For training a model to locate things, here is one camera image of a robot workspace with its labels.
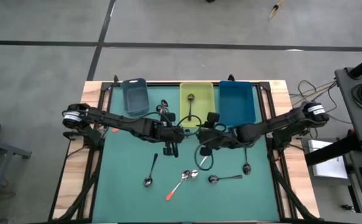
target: plastic container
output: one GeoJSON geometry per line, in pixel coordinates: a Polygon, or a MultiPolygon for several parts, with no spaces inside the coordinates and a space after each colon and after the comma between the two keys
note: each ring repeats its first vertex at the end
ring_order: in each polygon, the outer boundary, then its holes
{"type": "Polygon", "coordinates": [[[148,87],[146,80],[136,78],[121,83],[124,96],[124,110],[130,116],[139,116],[149,111],[148,87]]]}
{"type": "MultiPolygon", "coordinates": [[[[188,95],[193,94],[191,114],[196,115],[204,123],[207,119],[208,112],[215,112],[214,104],[214,87],[211,82],[196,82],[196,83],[181,83],[179,85],[180,95],[180,116],[179,120],[189,115],[190,101],[188,95]]],[[[191,118],[190,121],[186,118],[182,125],[186,128],[192,128],[199,124],[197,118],[191,118]]]]}
{"type": "Polygon", "coordinates": [[[219,82],[219,122],[237,126],[255,122],[253,87],[249,82],[219,82]]]}

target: spoon with orange handle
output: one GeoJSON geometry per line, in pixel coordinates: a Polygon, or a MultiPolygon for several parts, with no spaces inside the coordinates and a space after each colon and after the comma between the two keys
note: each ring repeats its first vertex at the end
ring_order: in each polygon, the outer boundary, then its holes
{"type": "Polygon", "coordinates": [[[176,185],[176,187],[167,195],[166,200],[169,201],[173,194],[175,193],[175,190],[181,185],[183,180],[186,180],[189,178],[191,172],[189,170],[186,170],[182,173],[182,179],[179,181],[179,183],[176,185]]]}

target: wooden table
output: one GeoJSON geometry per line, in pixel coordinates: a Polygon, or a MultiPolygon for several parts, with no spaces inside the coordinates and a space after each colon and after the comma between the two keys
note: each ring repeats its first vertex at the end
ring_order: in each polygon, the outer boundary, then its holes
{"type": "MultiPolygon", "coordinates": [[[[206,82],[217,82],[212,80],[205,80],[206,82]]],[[[160,81],[160,82],[179,82],[179,81],[160,81]]],[[[272,92],[272,98],[275,106],[276,115],[284,114],[292,109],[292,104],[290,102],[290,97],[288,95],[288,90],[286,86],[286,81],[284,80],[254,80],[251,82],[269,82],[272,92]]],[[[102,82],[85,82],[85,86],[82,93],[81,103],[87,103],[90,106],[96,107],[98,105],[98,99],[100,95],[102,82]]],[[[269,110],[267,109],[269,104],[267,97],[264,94],[264,105],[267,112],[267,117],[270,118],[269,110]]],[[[103,109],[106,109],[106,102],[108,97],[104,99],[103,109]]],[[[69,154],[82,147],[82,140],[75,140],[70,143],[69,154]]],[[[301,146],[299,140],[294,139],[292,144],[301,146]]],[[[317,202],[315,200],[315,195],[313,193],[312,184],[310,180],[310,174],[308,173],[308,168],[305,163],[305,157],[303,151],[300,149],[289,147],[285,150],[285,159],[287,163],[287,170],[290,178],[290,183],[293,191],[299,197],[301,202],[308,208],[308,210],[316,217],[319,217],[319,211],[317,207],[317,202]]],[[[64,172],[62,176],[62,181],[60,183],[60,189],[57,196],[57,201],[54,209],[53,218],[59,218],[68,207],[75,200],[82,188],[83,177],[85,172],[85,166],[87,163],[88,149],[83,149],[78,153],[71,155],[67,159],[67,162],[64,167],[64,172]]],[[[290,210],[288,209],[288,200],[285,192],[281,188],[283,207],[285,209],[286,217],[290,217],[290,210]]],[[[91,204],[91,189],[88,193],[86,199],[86,206],[84,209],[84,215],[88,215],[91,204]]]]}

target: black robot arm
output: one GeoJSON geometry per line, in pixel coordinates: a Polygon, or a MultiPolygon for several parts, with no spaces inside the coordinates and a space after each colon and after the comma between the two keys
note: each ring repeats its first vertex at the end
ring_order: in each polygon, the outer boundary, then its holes
{"type": "Polygon", "coordinates": [[[319,128],[329,120],[320,103],[302,103],[300,107],[291,109],[288,113],[276,116],[258,124],[243,124],[231,127],[228,131],[215,129],[219,121],[218,114],[209,114],[207,121],[197,134],[199,142],[205,148],[220,149],[228,147],[251,147],[263,134],[271,133],[275,148],[290,143],[292,136],[306,134],[308,128],[319,128]]]}
{"type": "Polygon", "coordinates": [[[148,142],[180,143],[184,139],[183,128],[165,126],[163,122],[150,118],[130,119],[90,107],[88,104],[69,105],[63,112],[63,125],[76,129],[89,141],[99,144],[100,134],[91,124],[100,124],[128,131],[133,136],[148,142]]]}

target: orange handle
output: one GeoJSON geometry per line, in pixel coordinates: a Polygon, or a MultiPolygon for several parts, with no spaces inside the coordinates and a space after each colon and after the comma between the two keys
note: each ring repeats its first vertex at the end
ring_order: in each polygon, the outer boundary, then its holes
{"type": "Polygon", "coordinates": [[[170,200],[171,197],[173,196],[174,192],[175,192],[175,190],[172,190],[172,191],[167,195],[166,200],[170,200]]]}

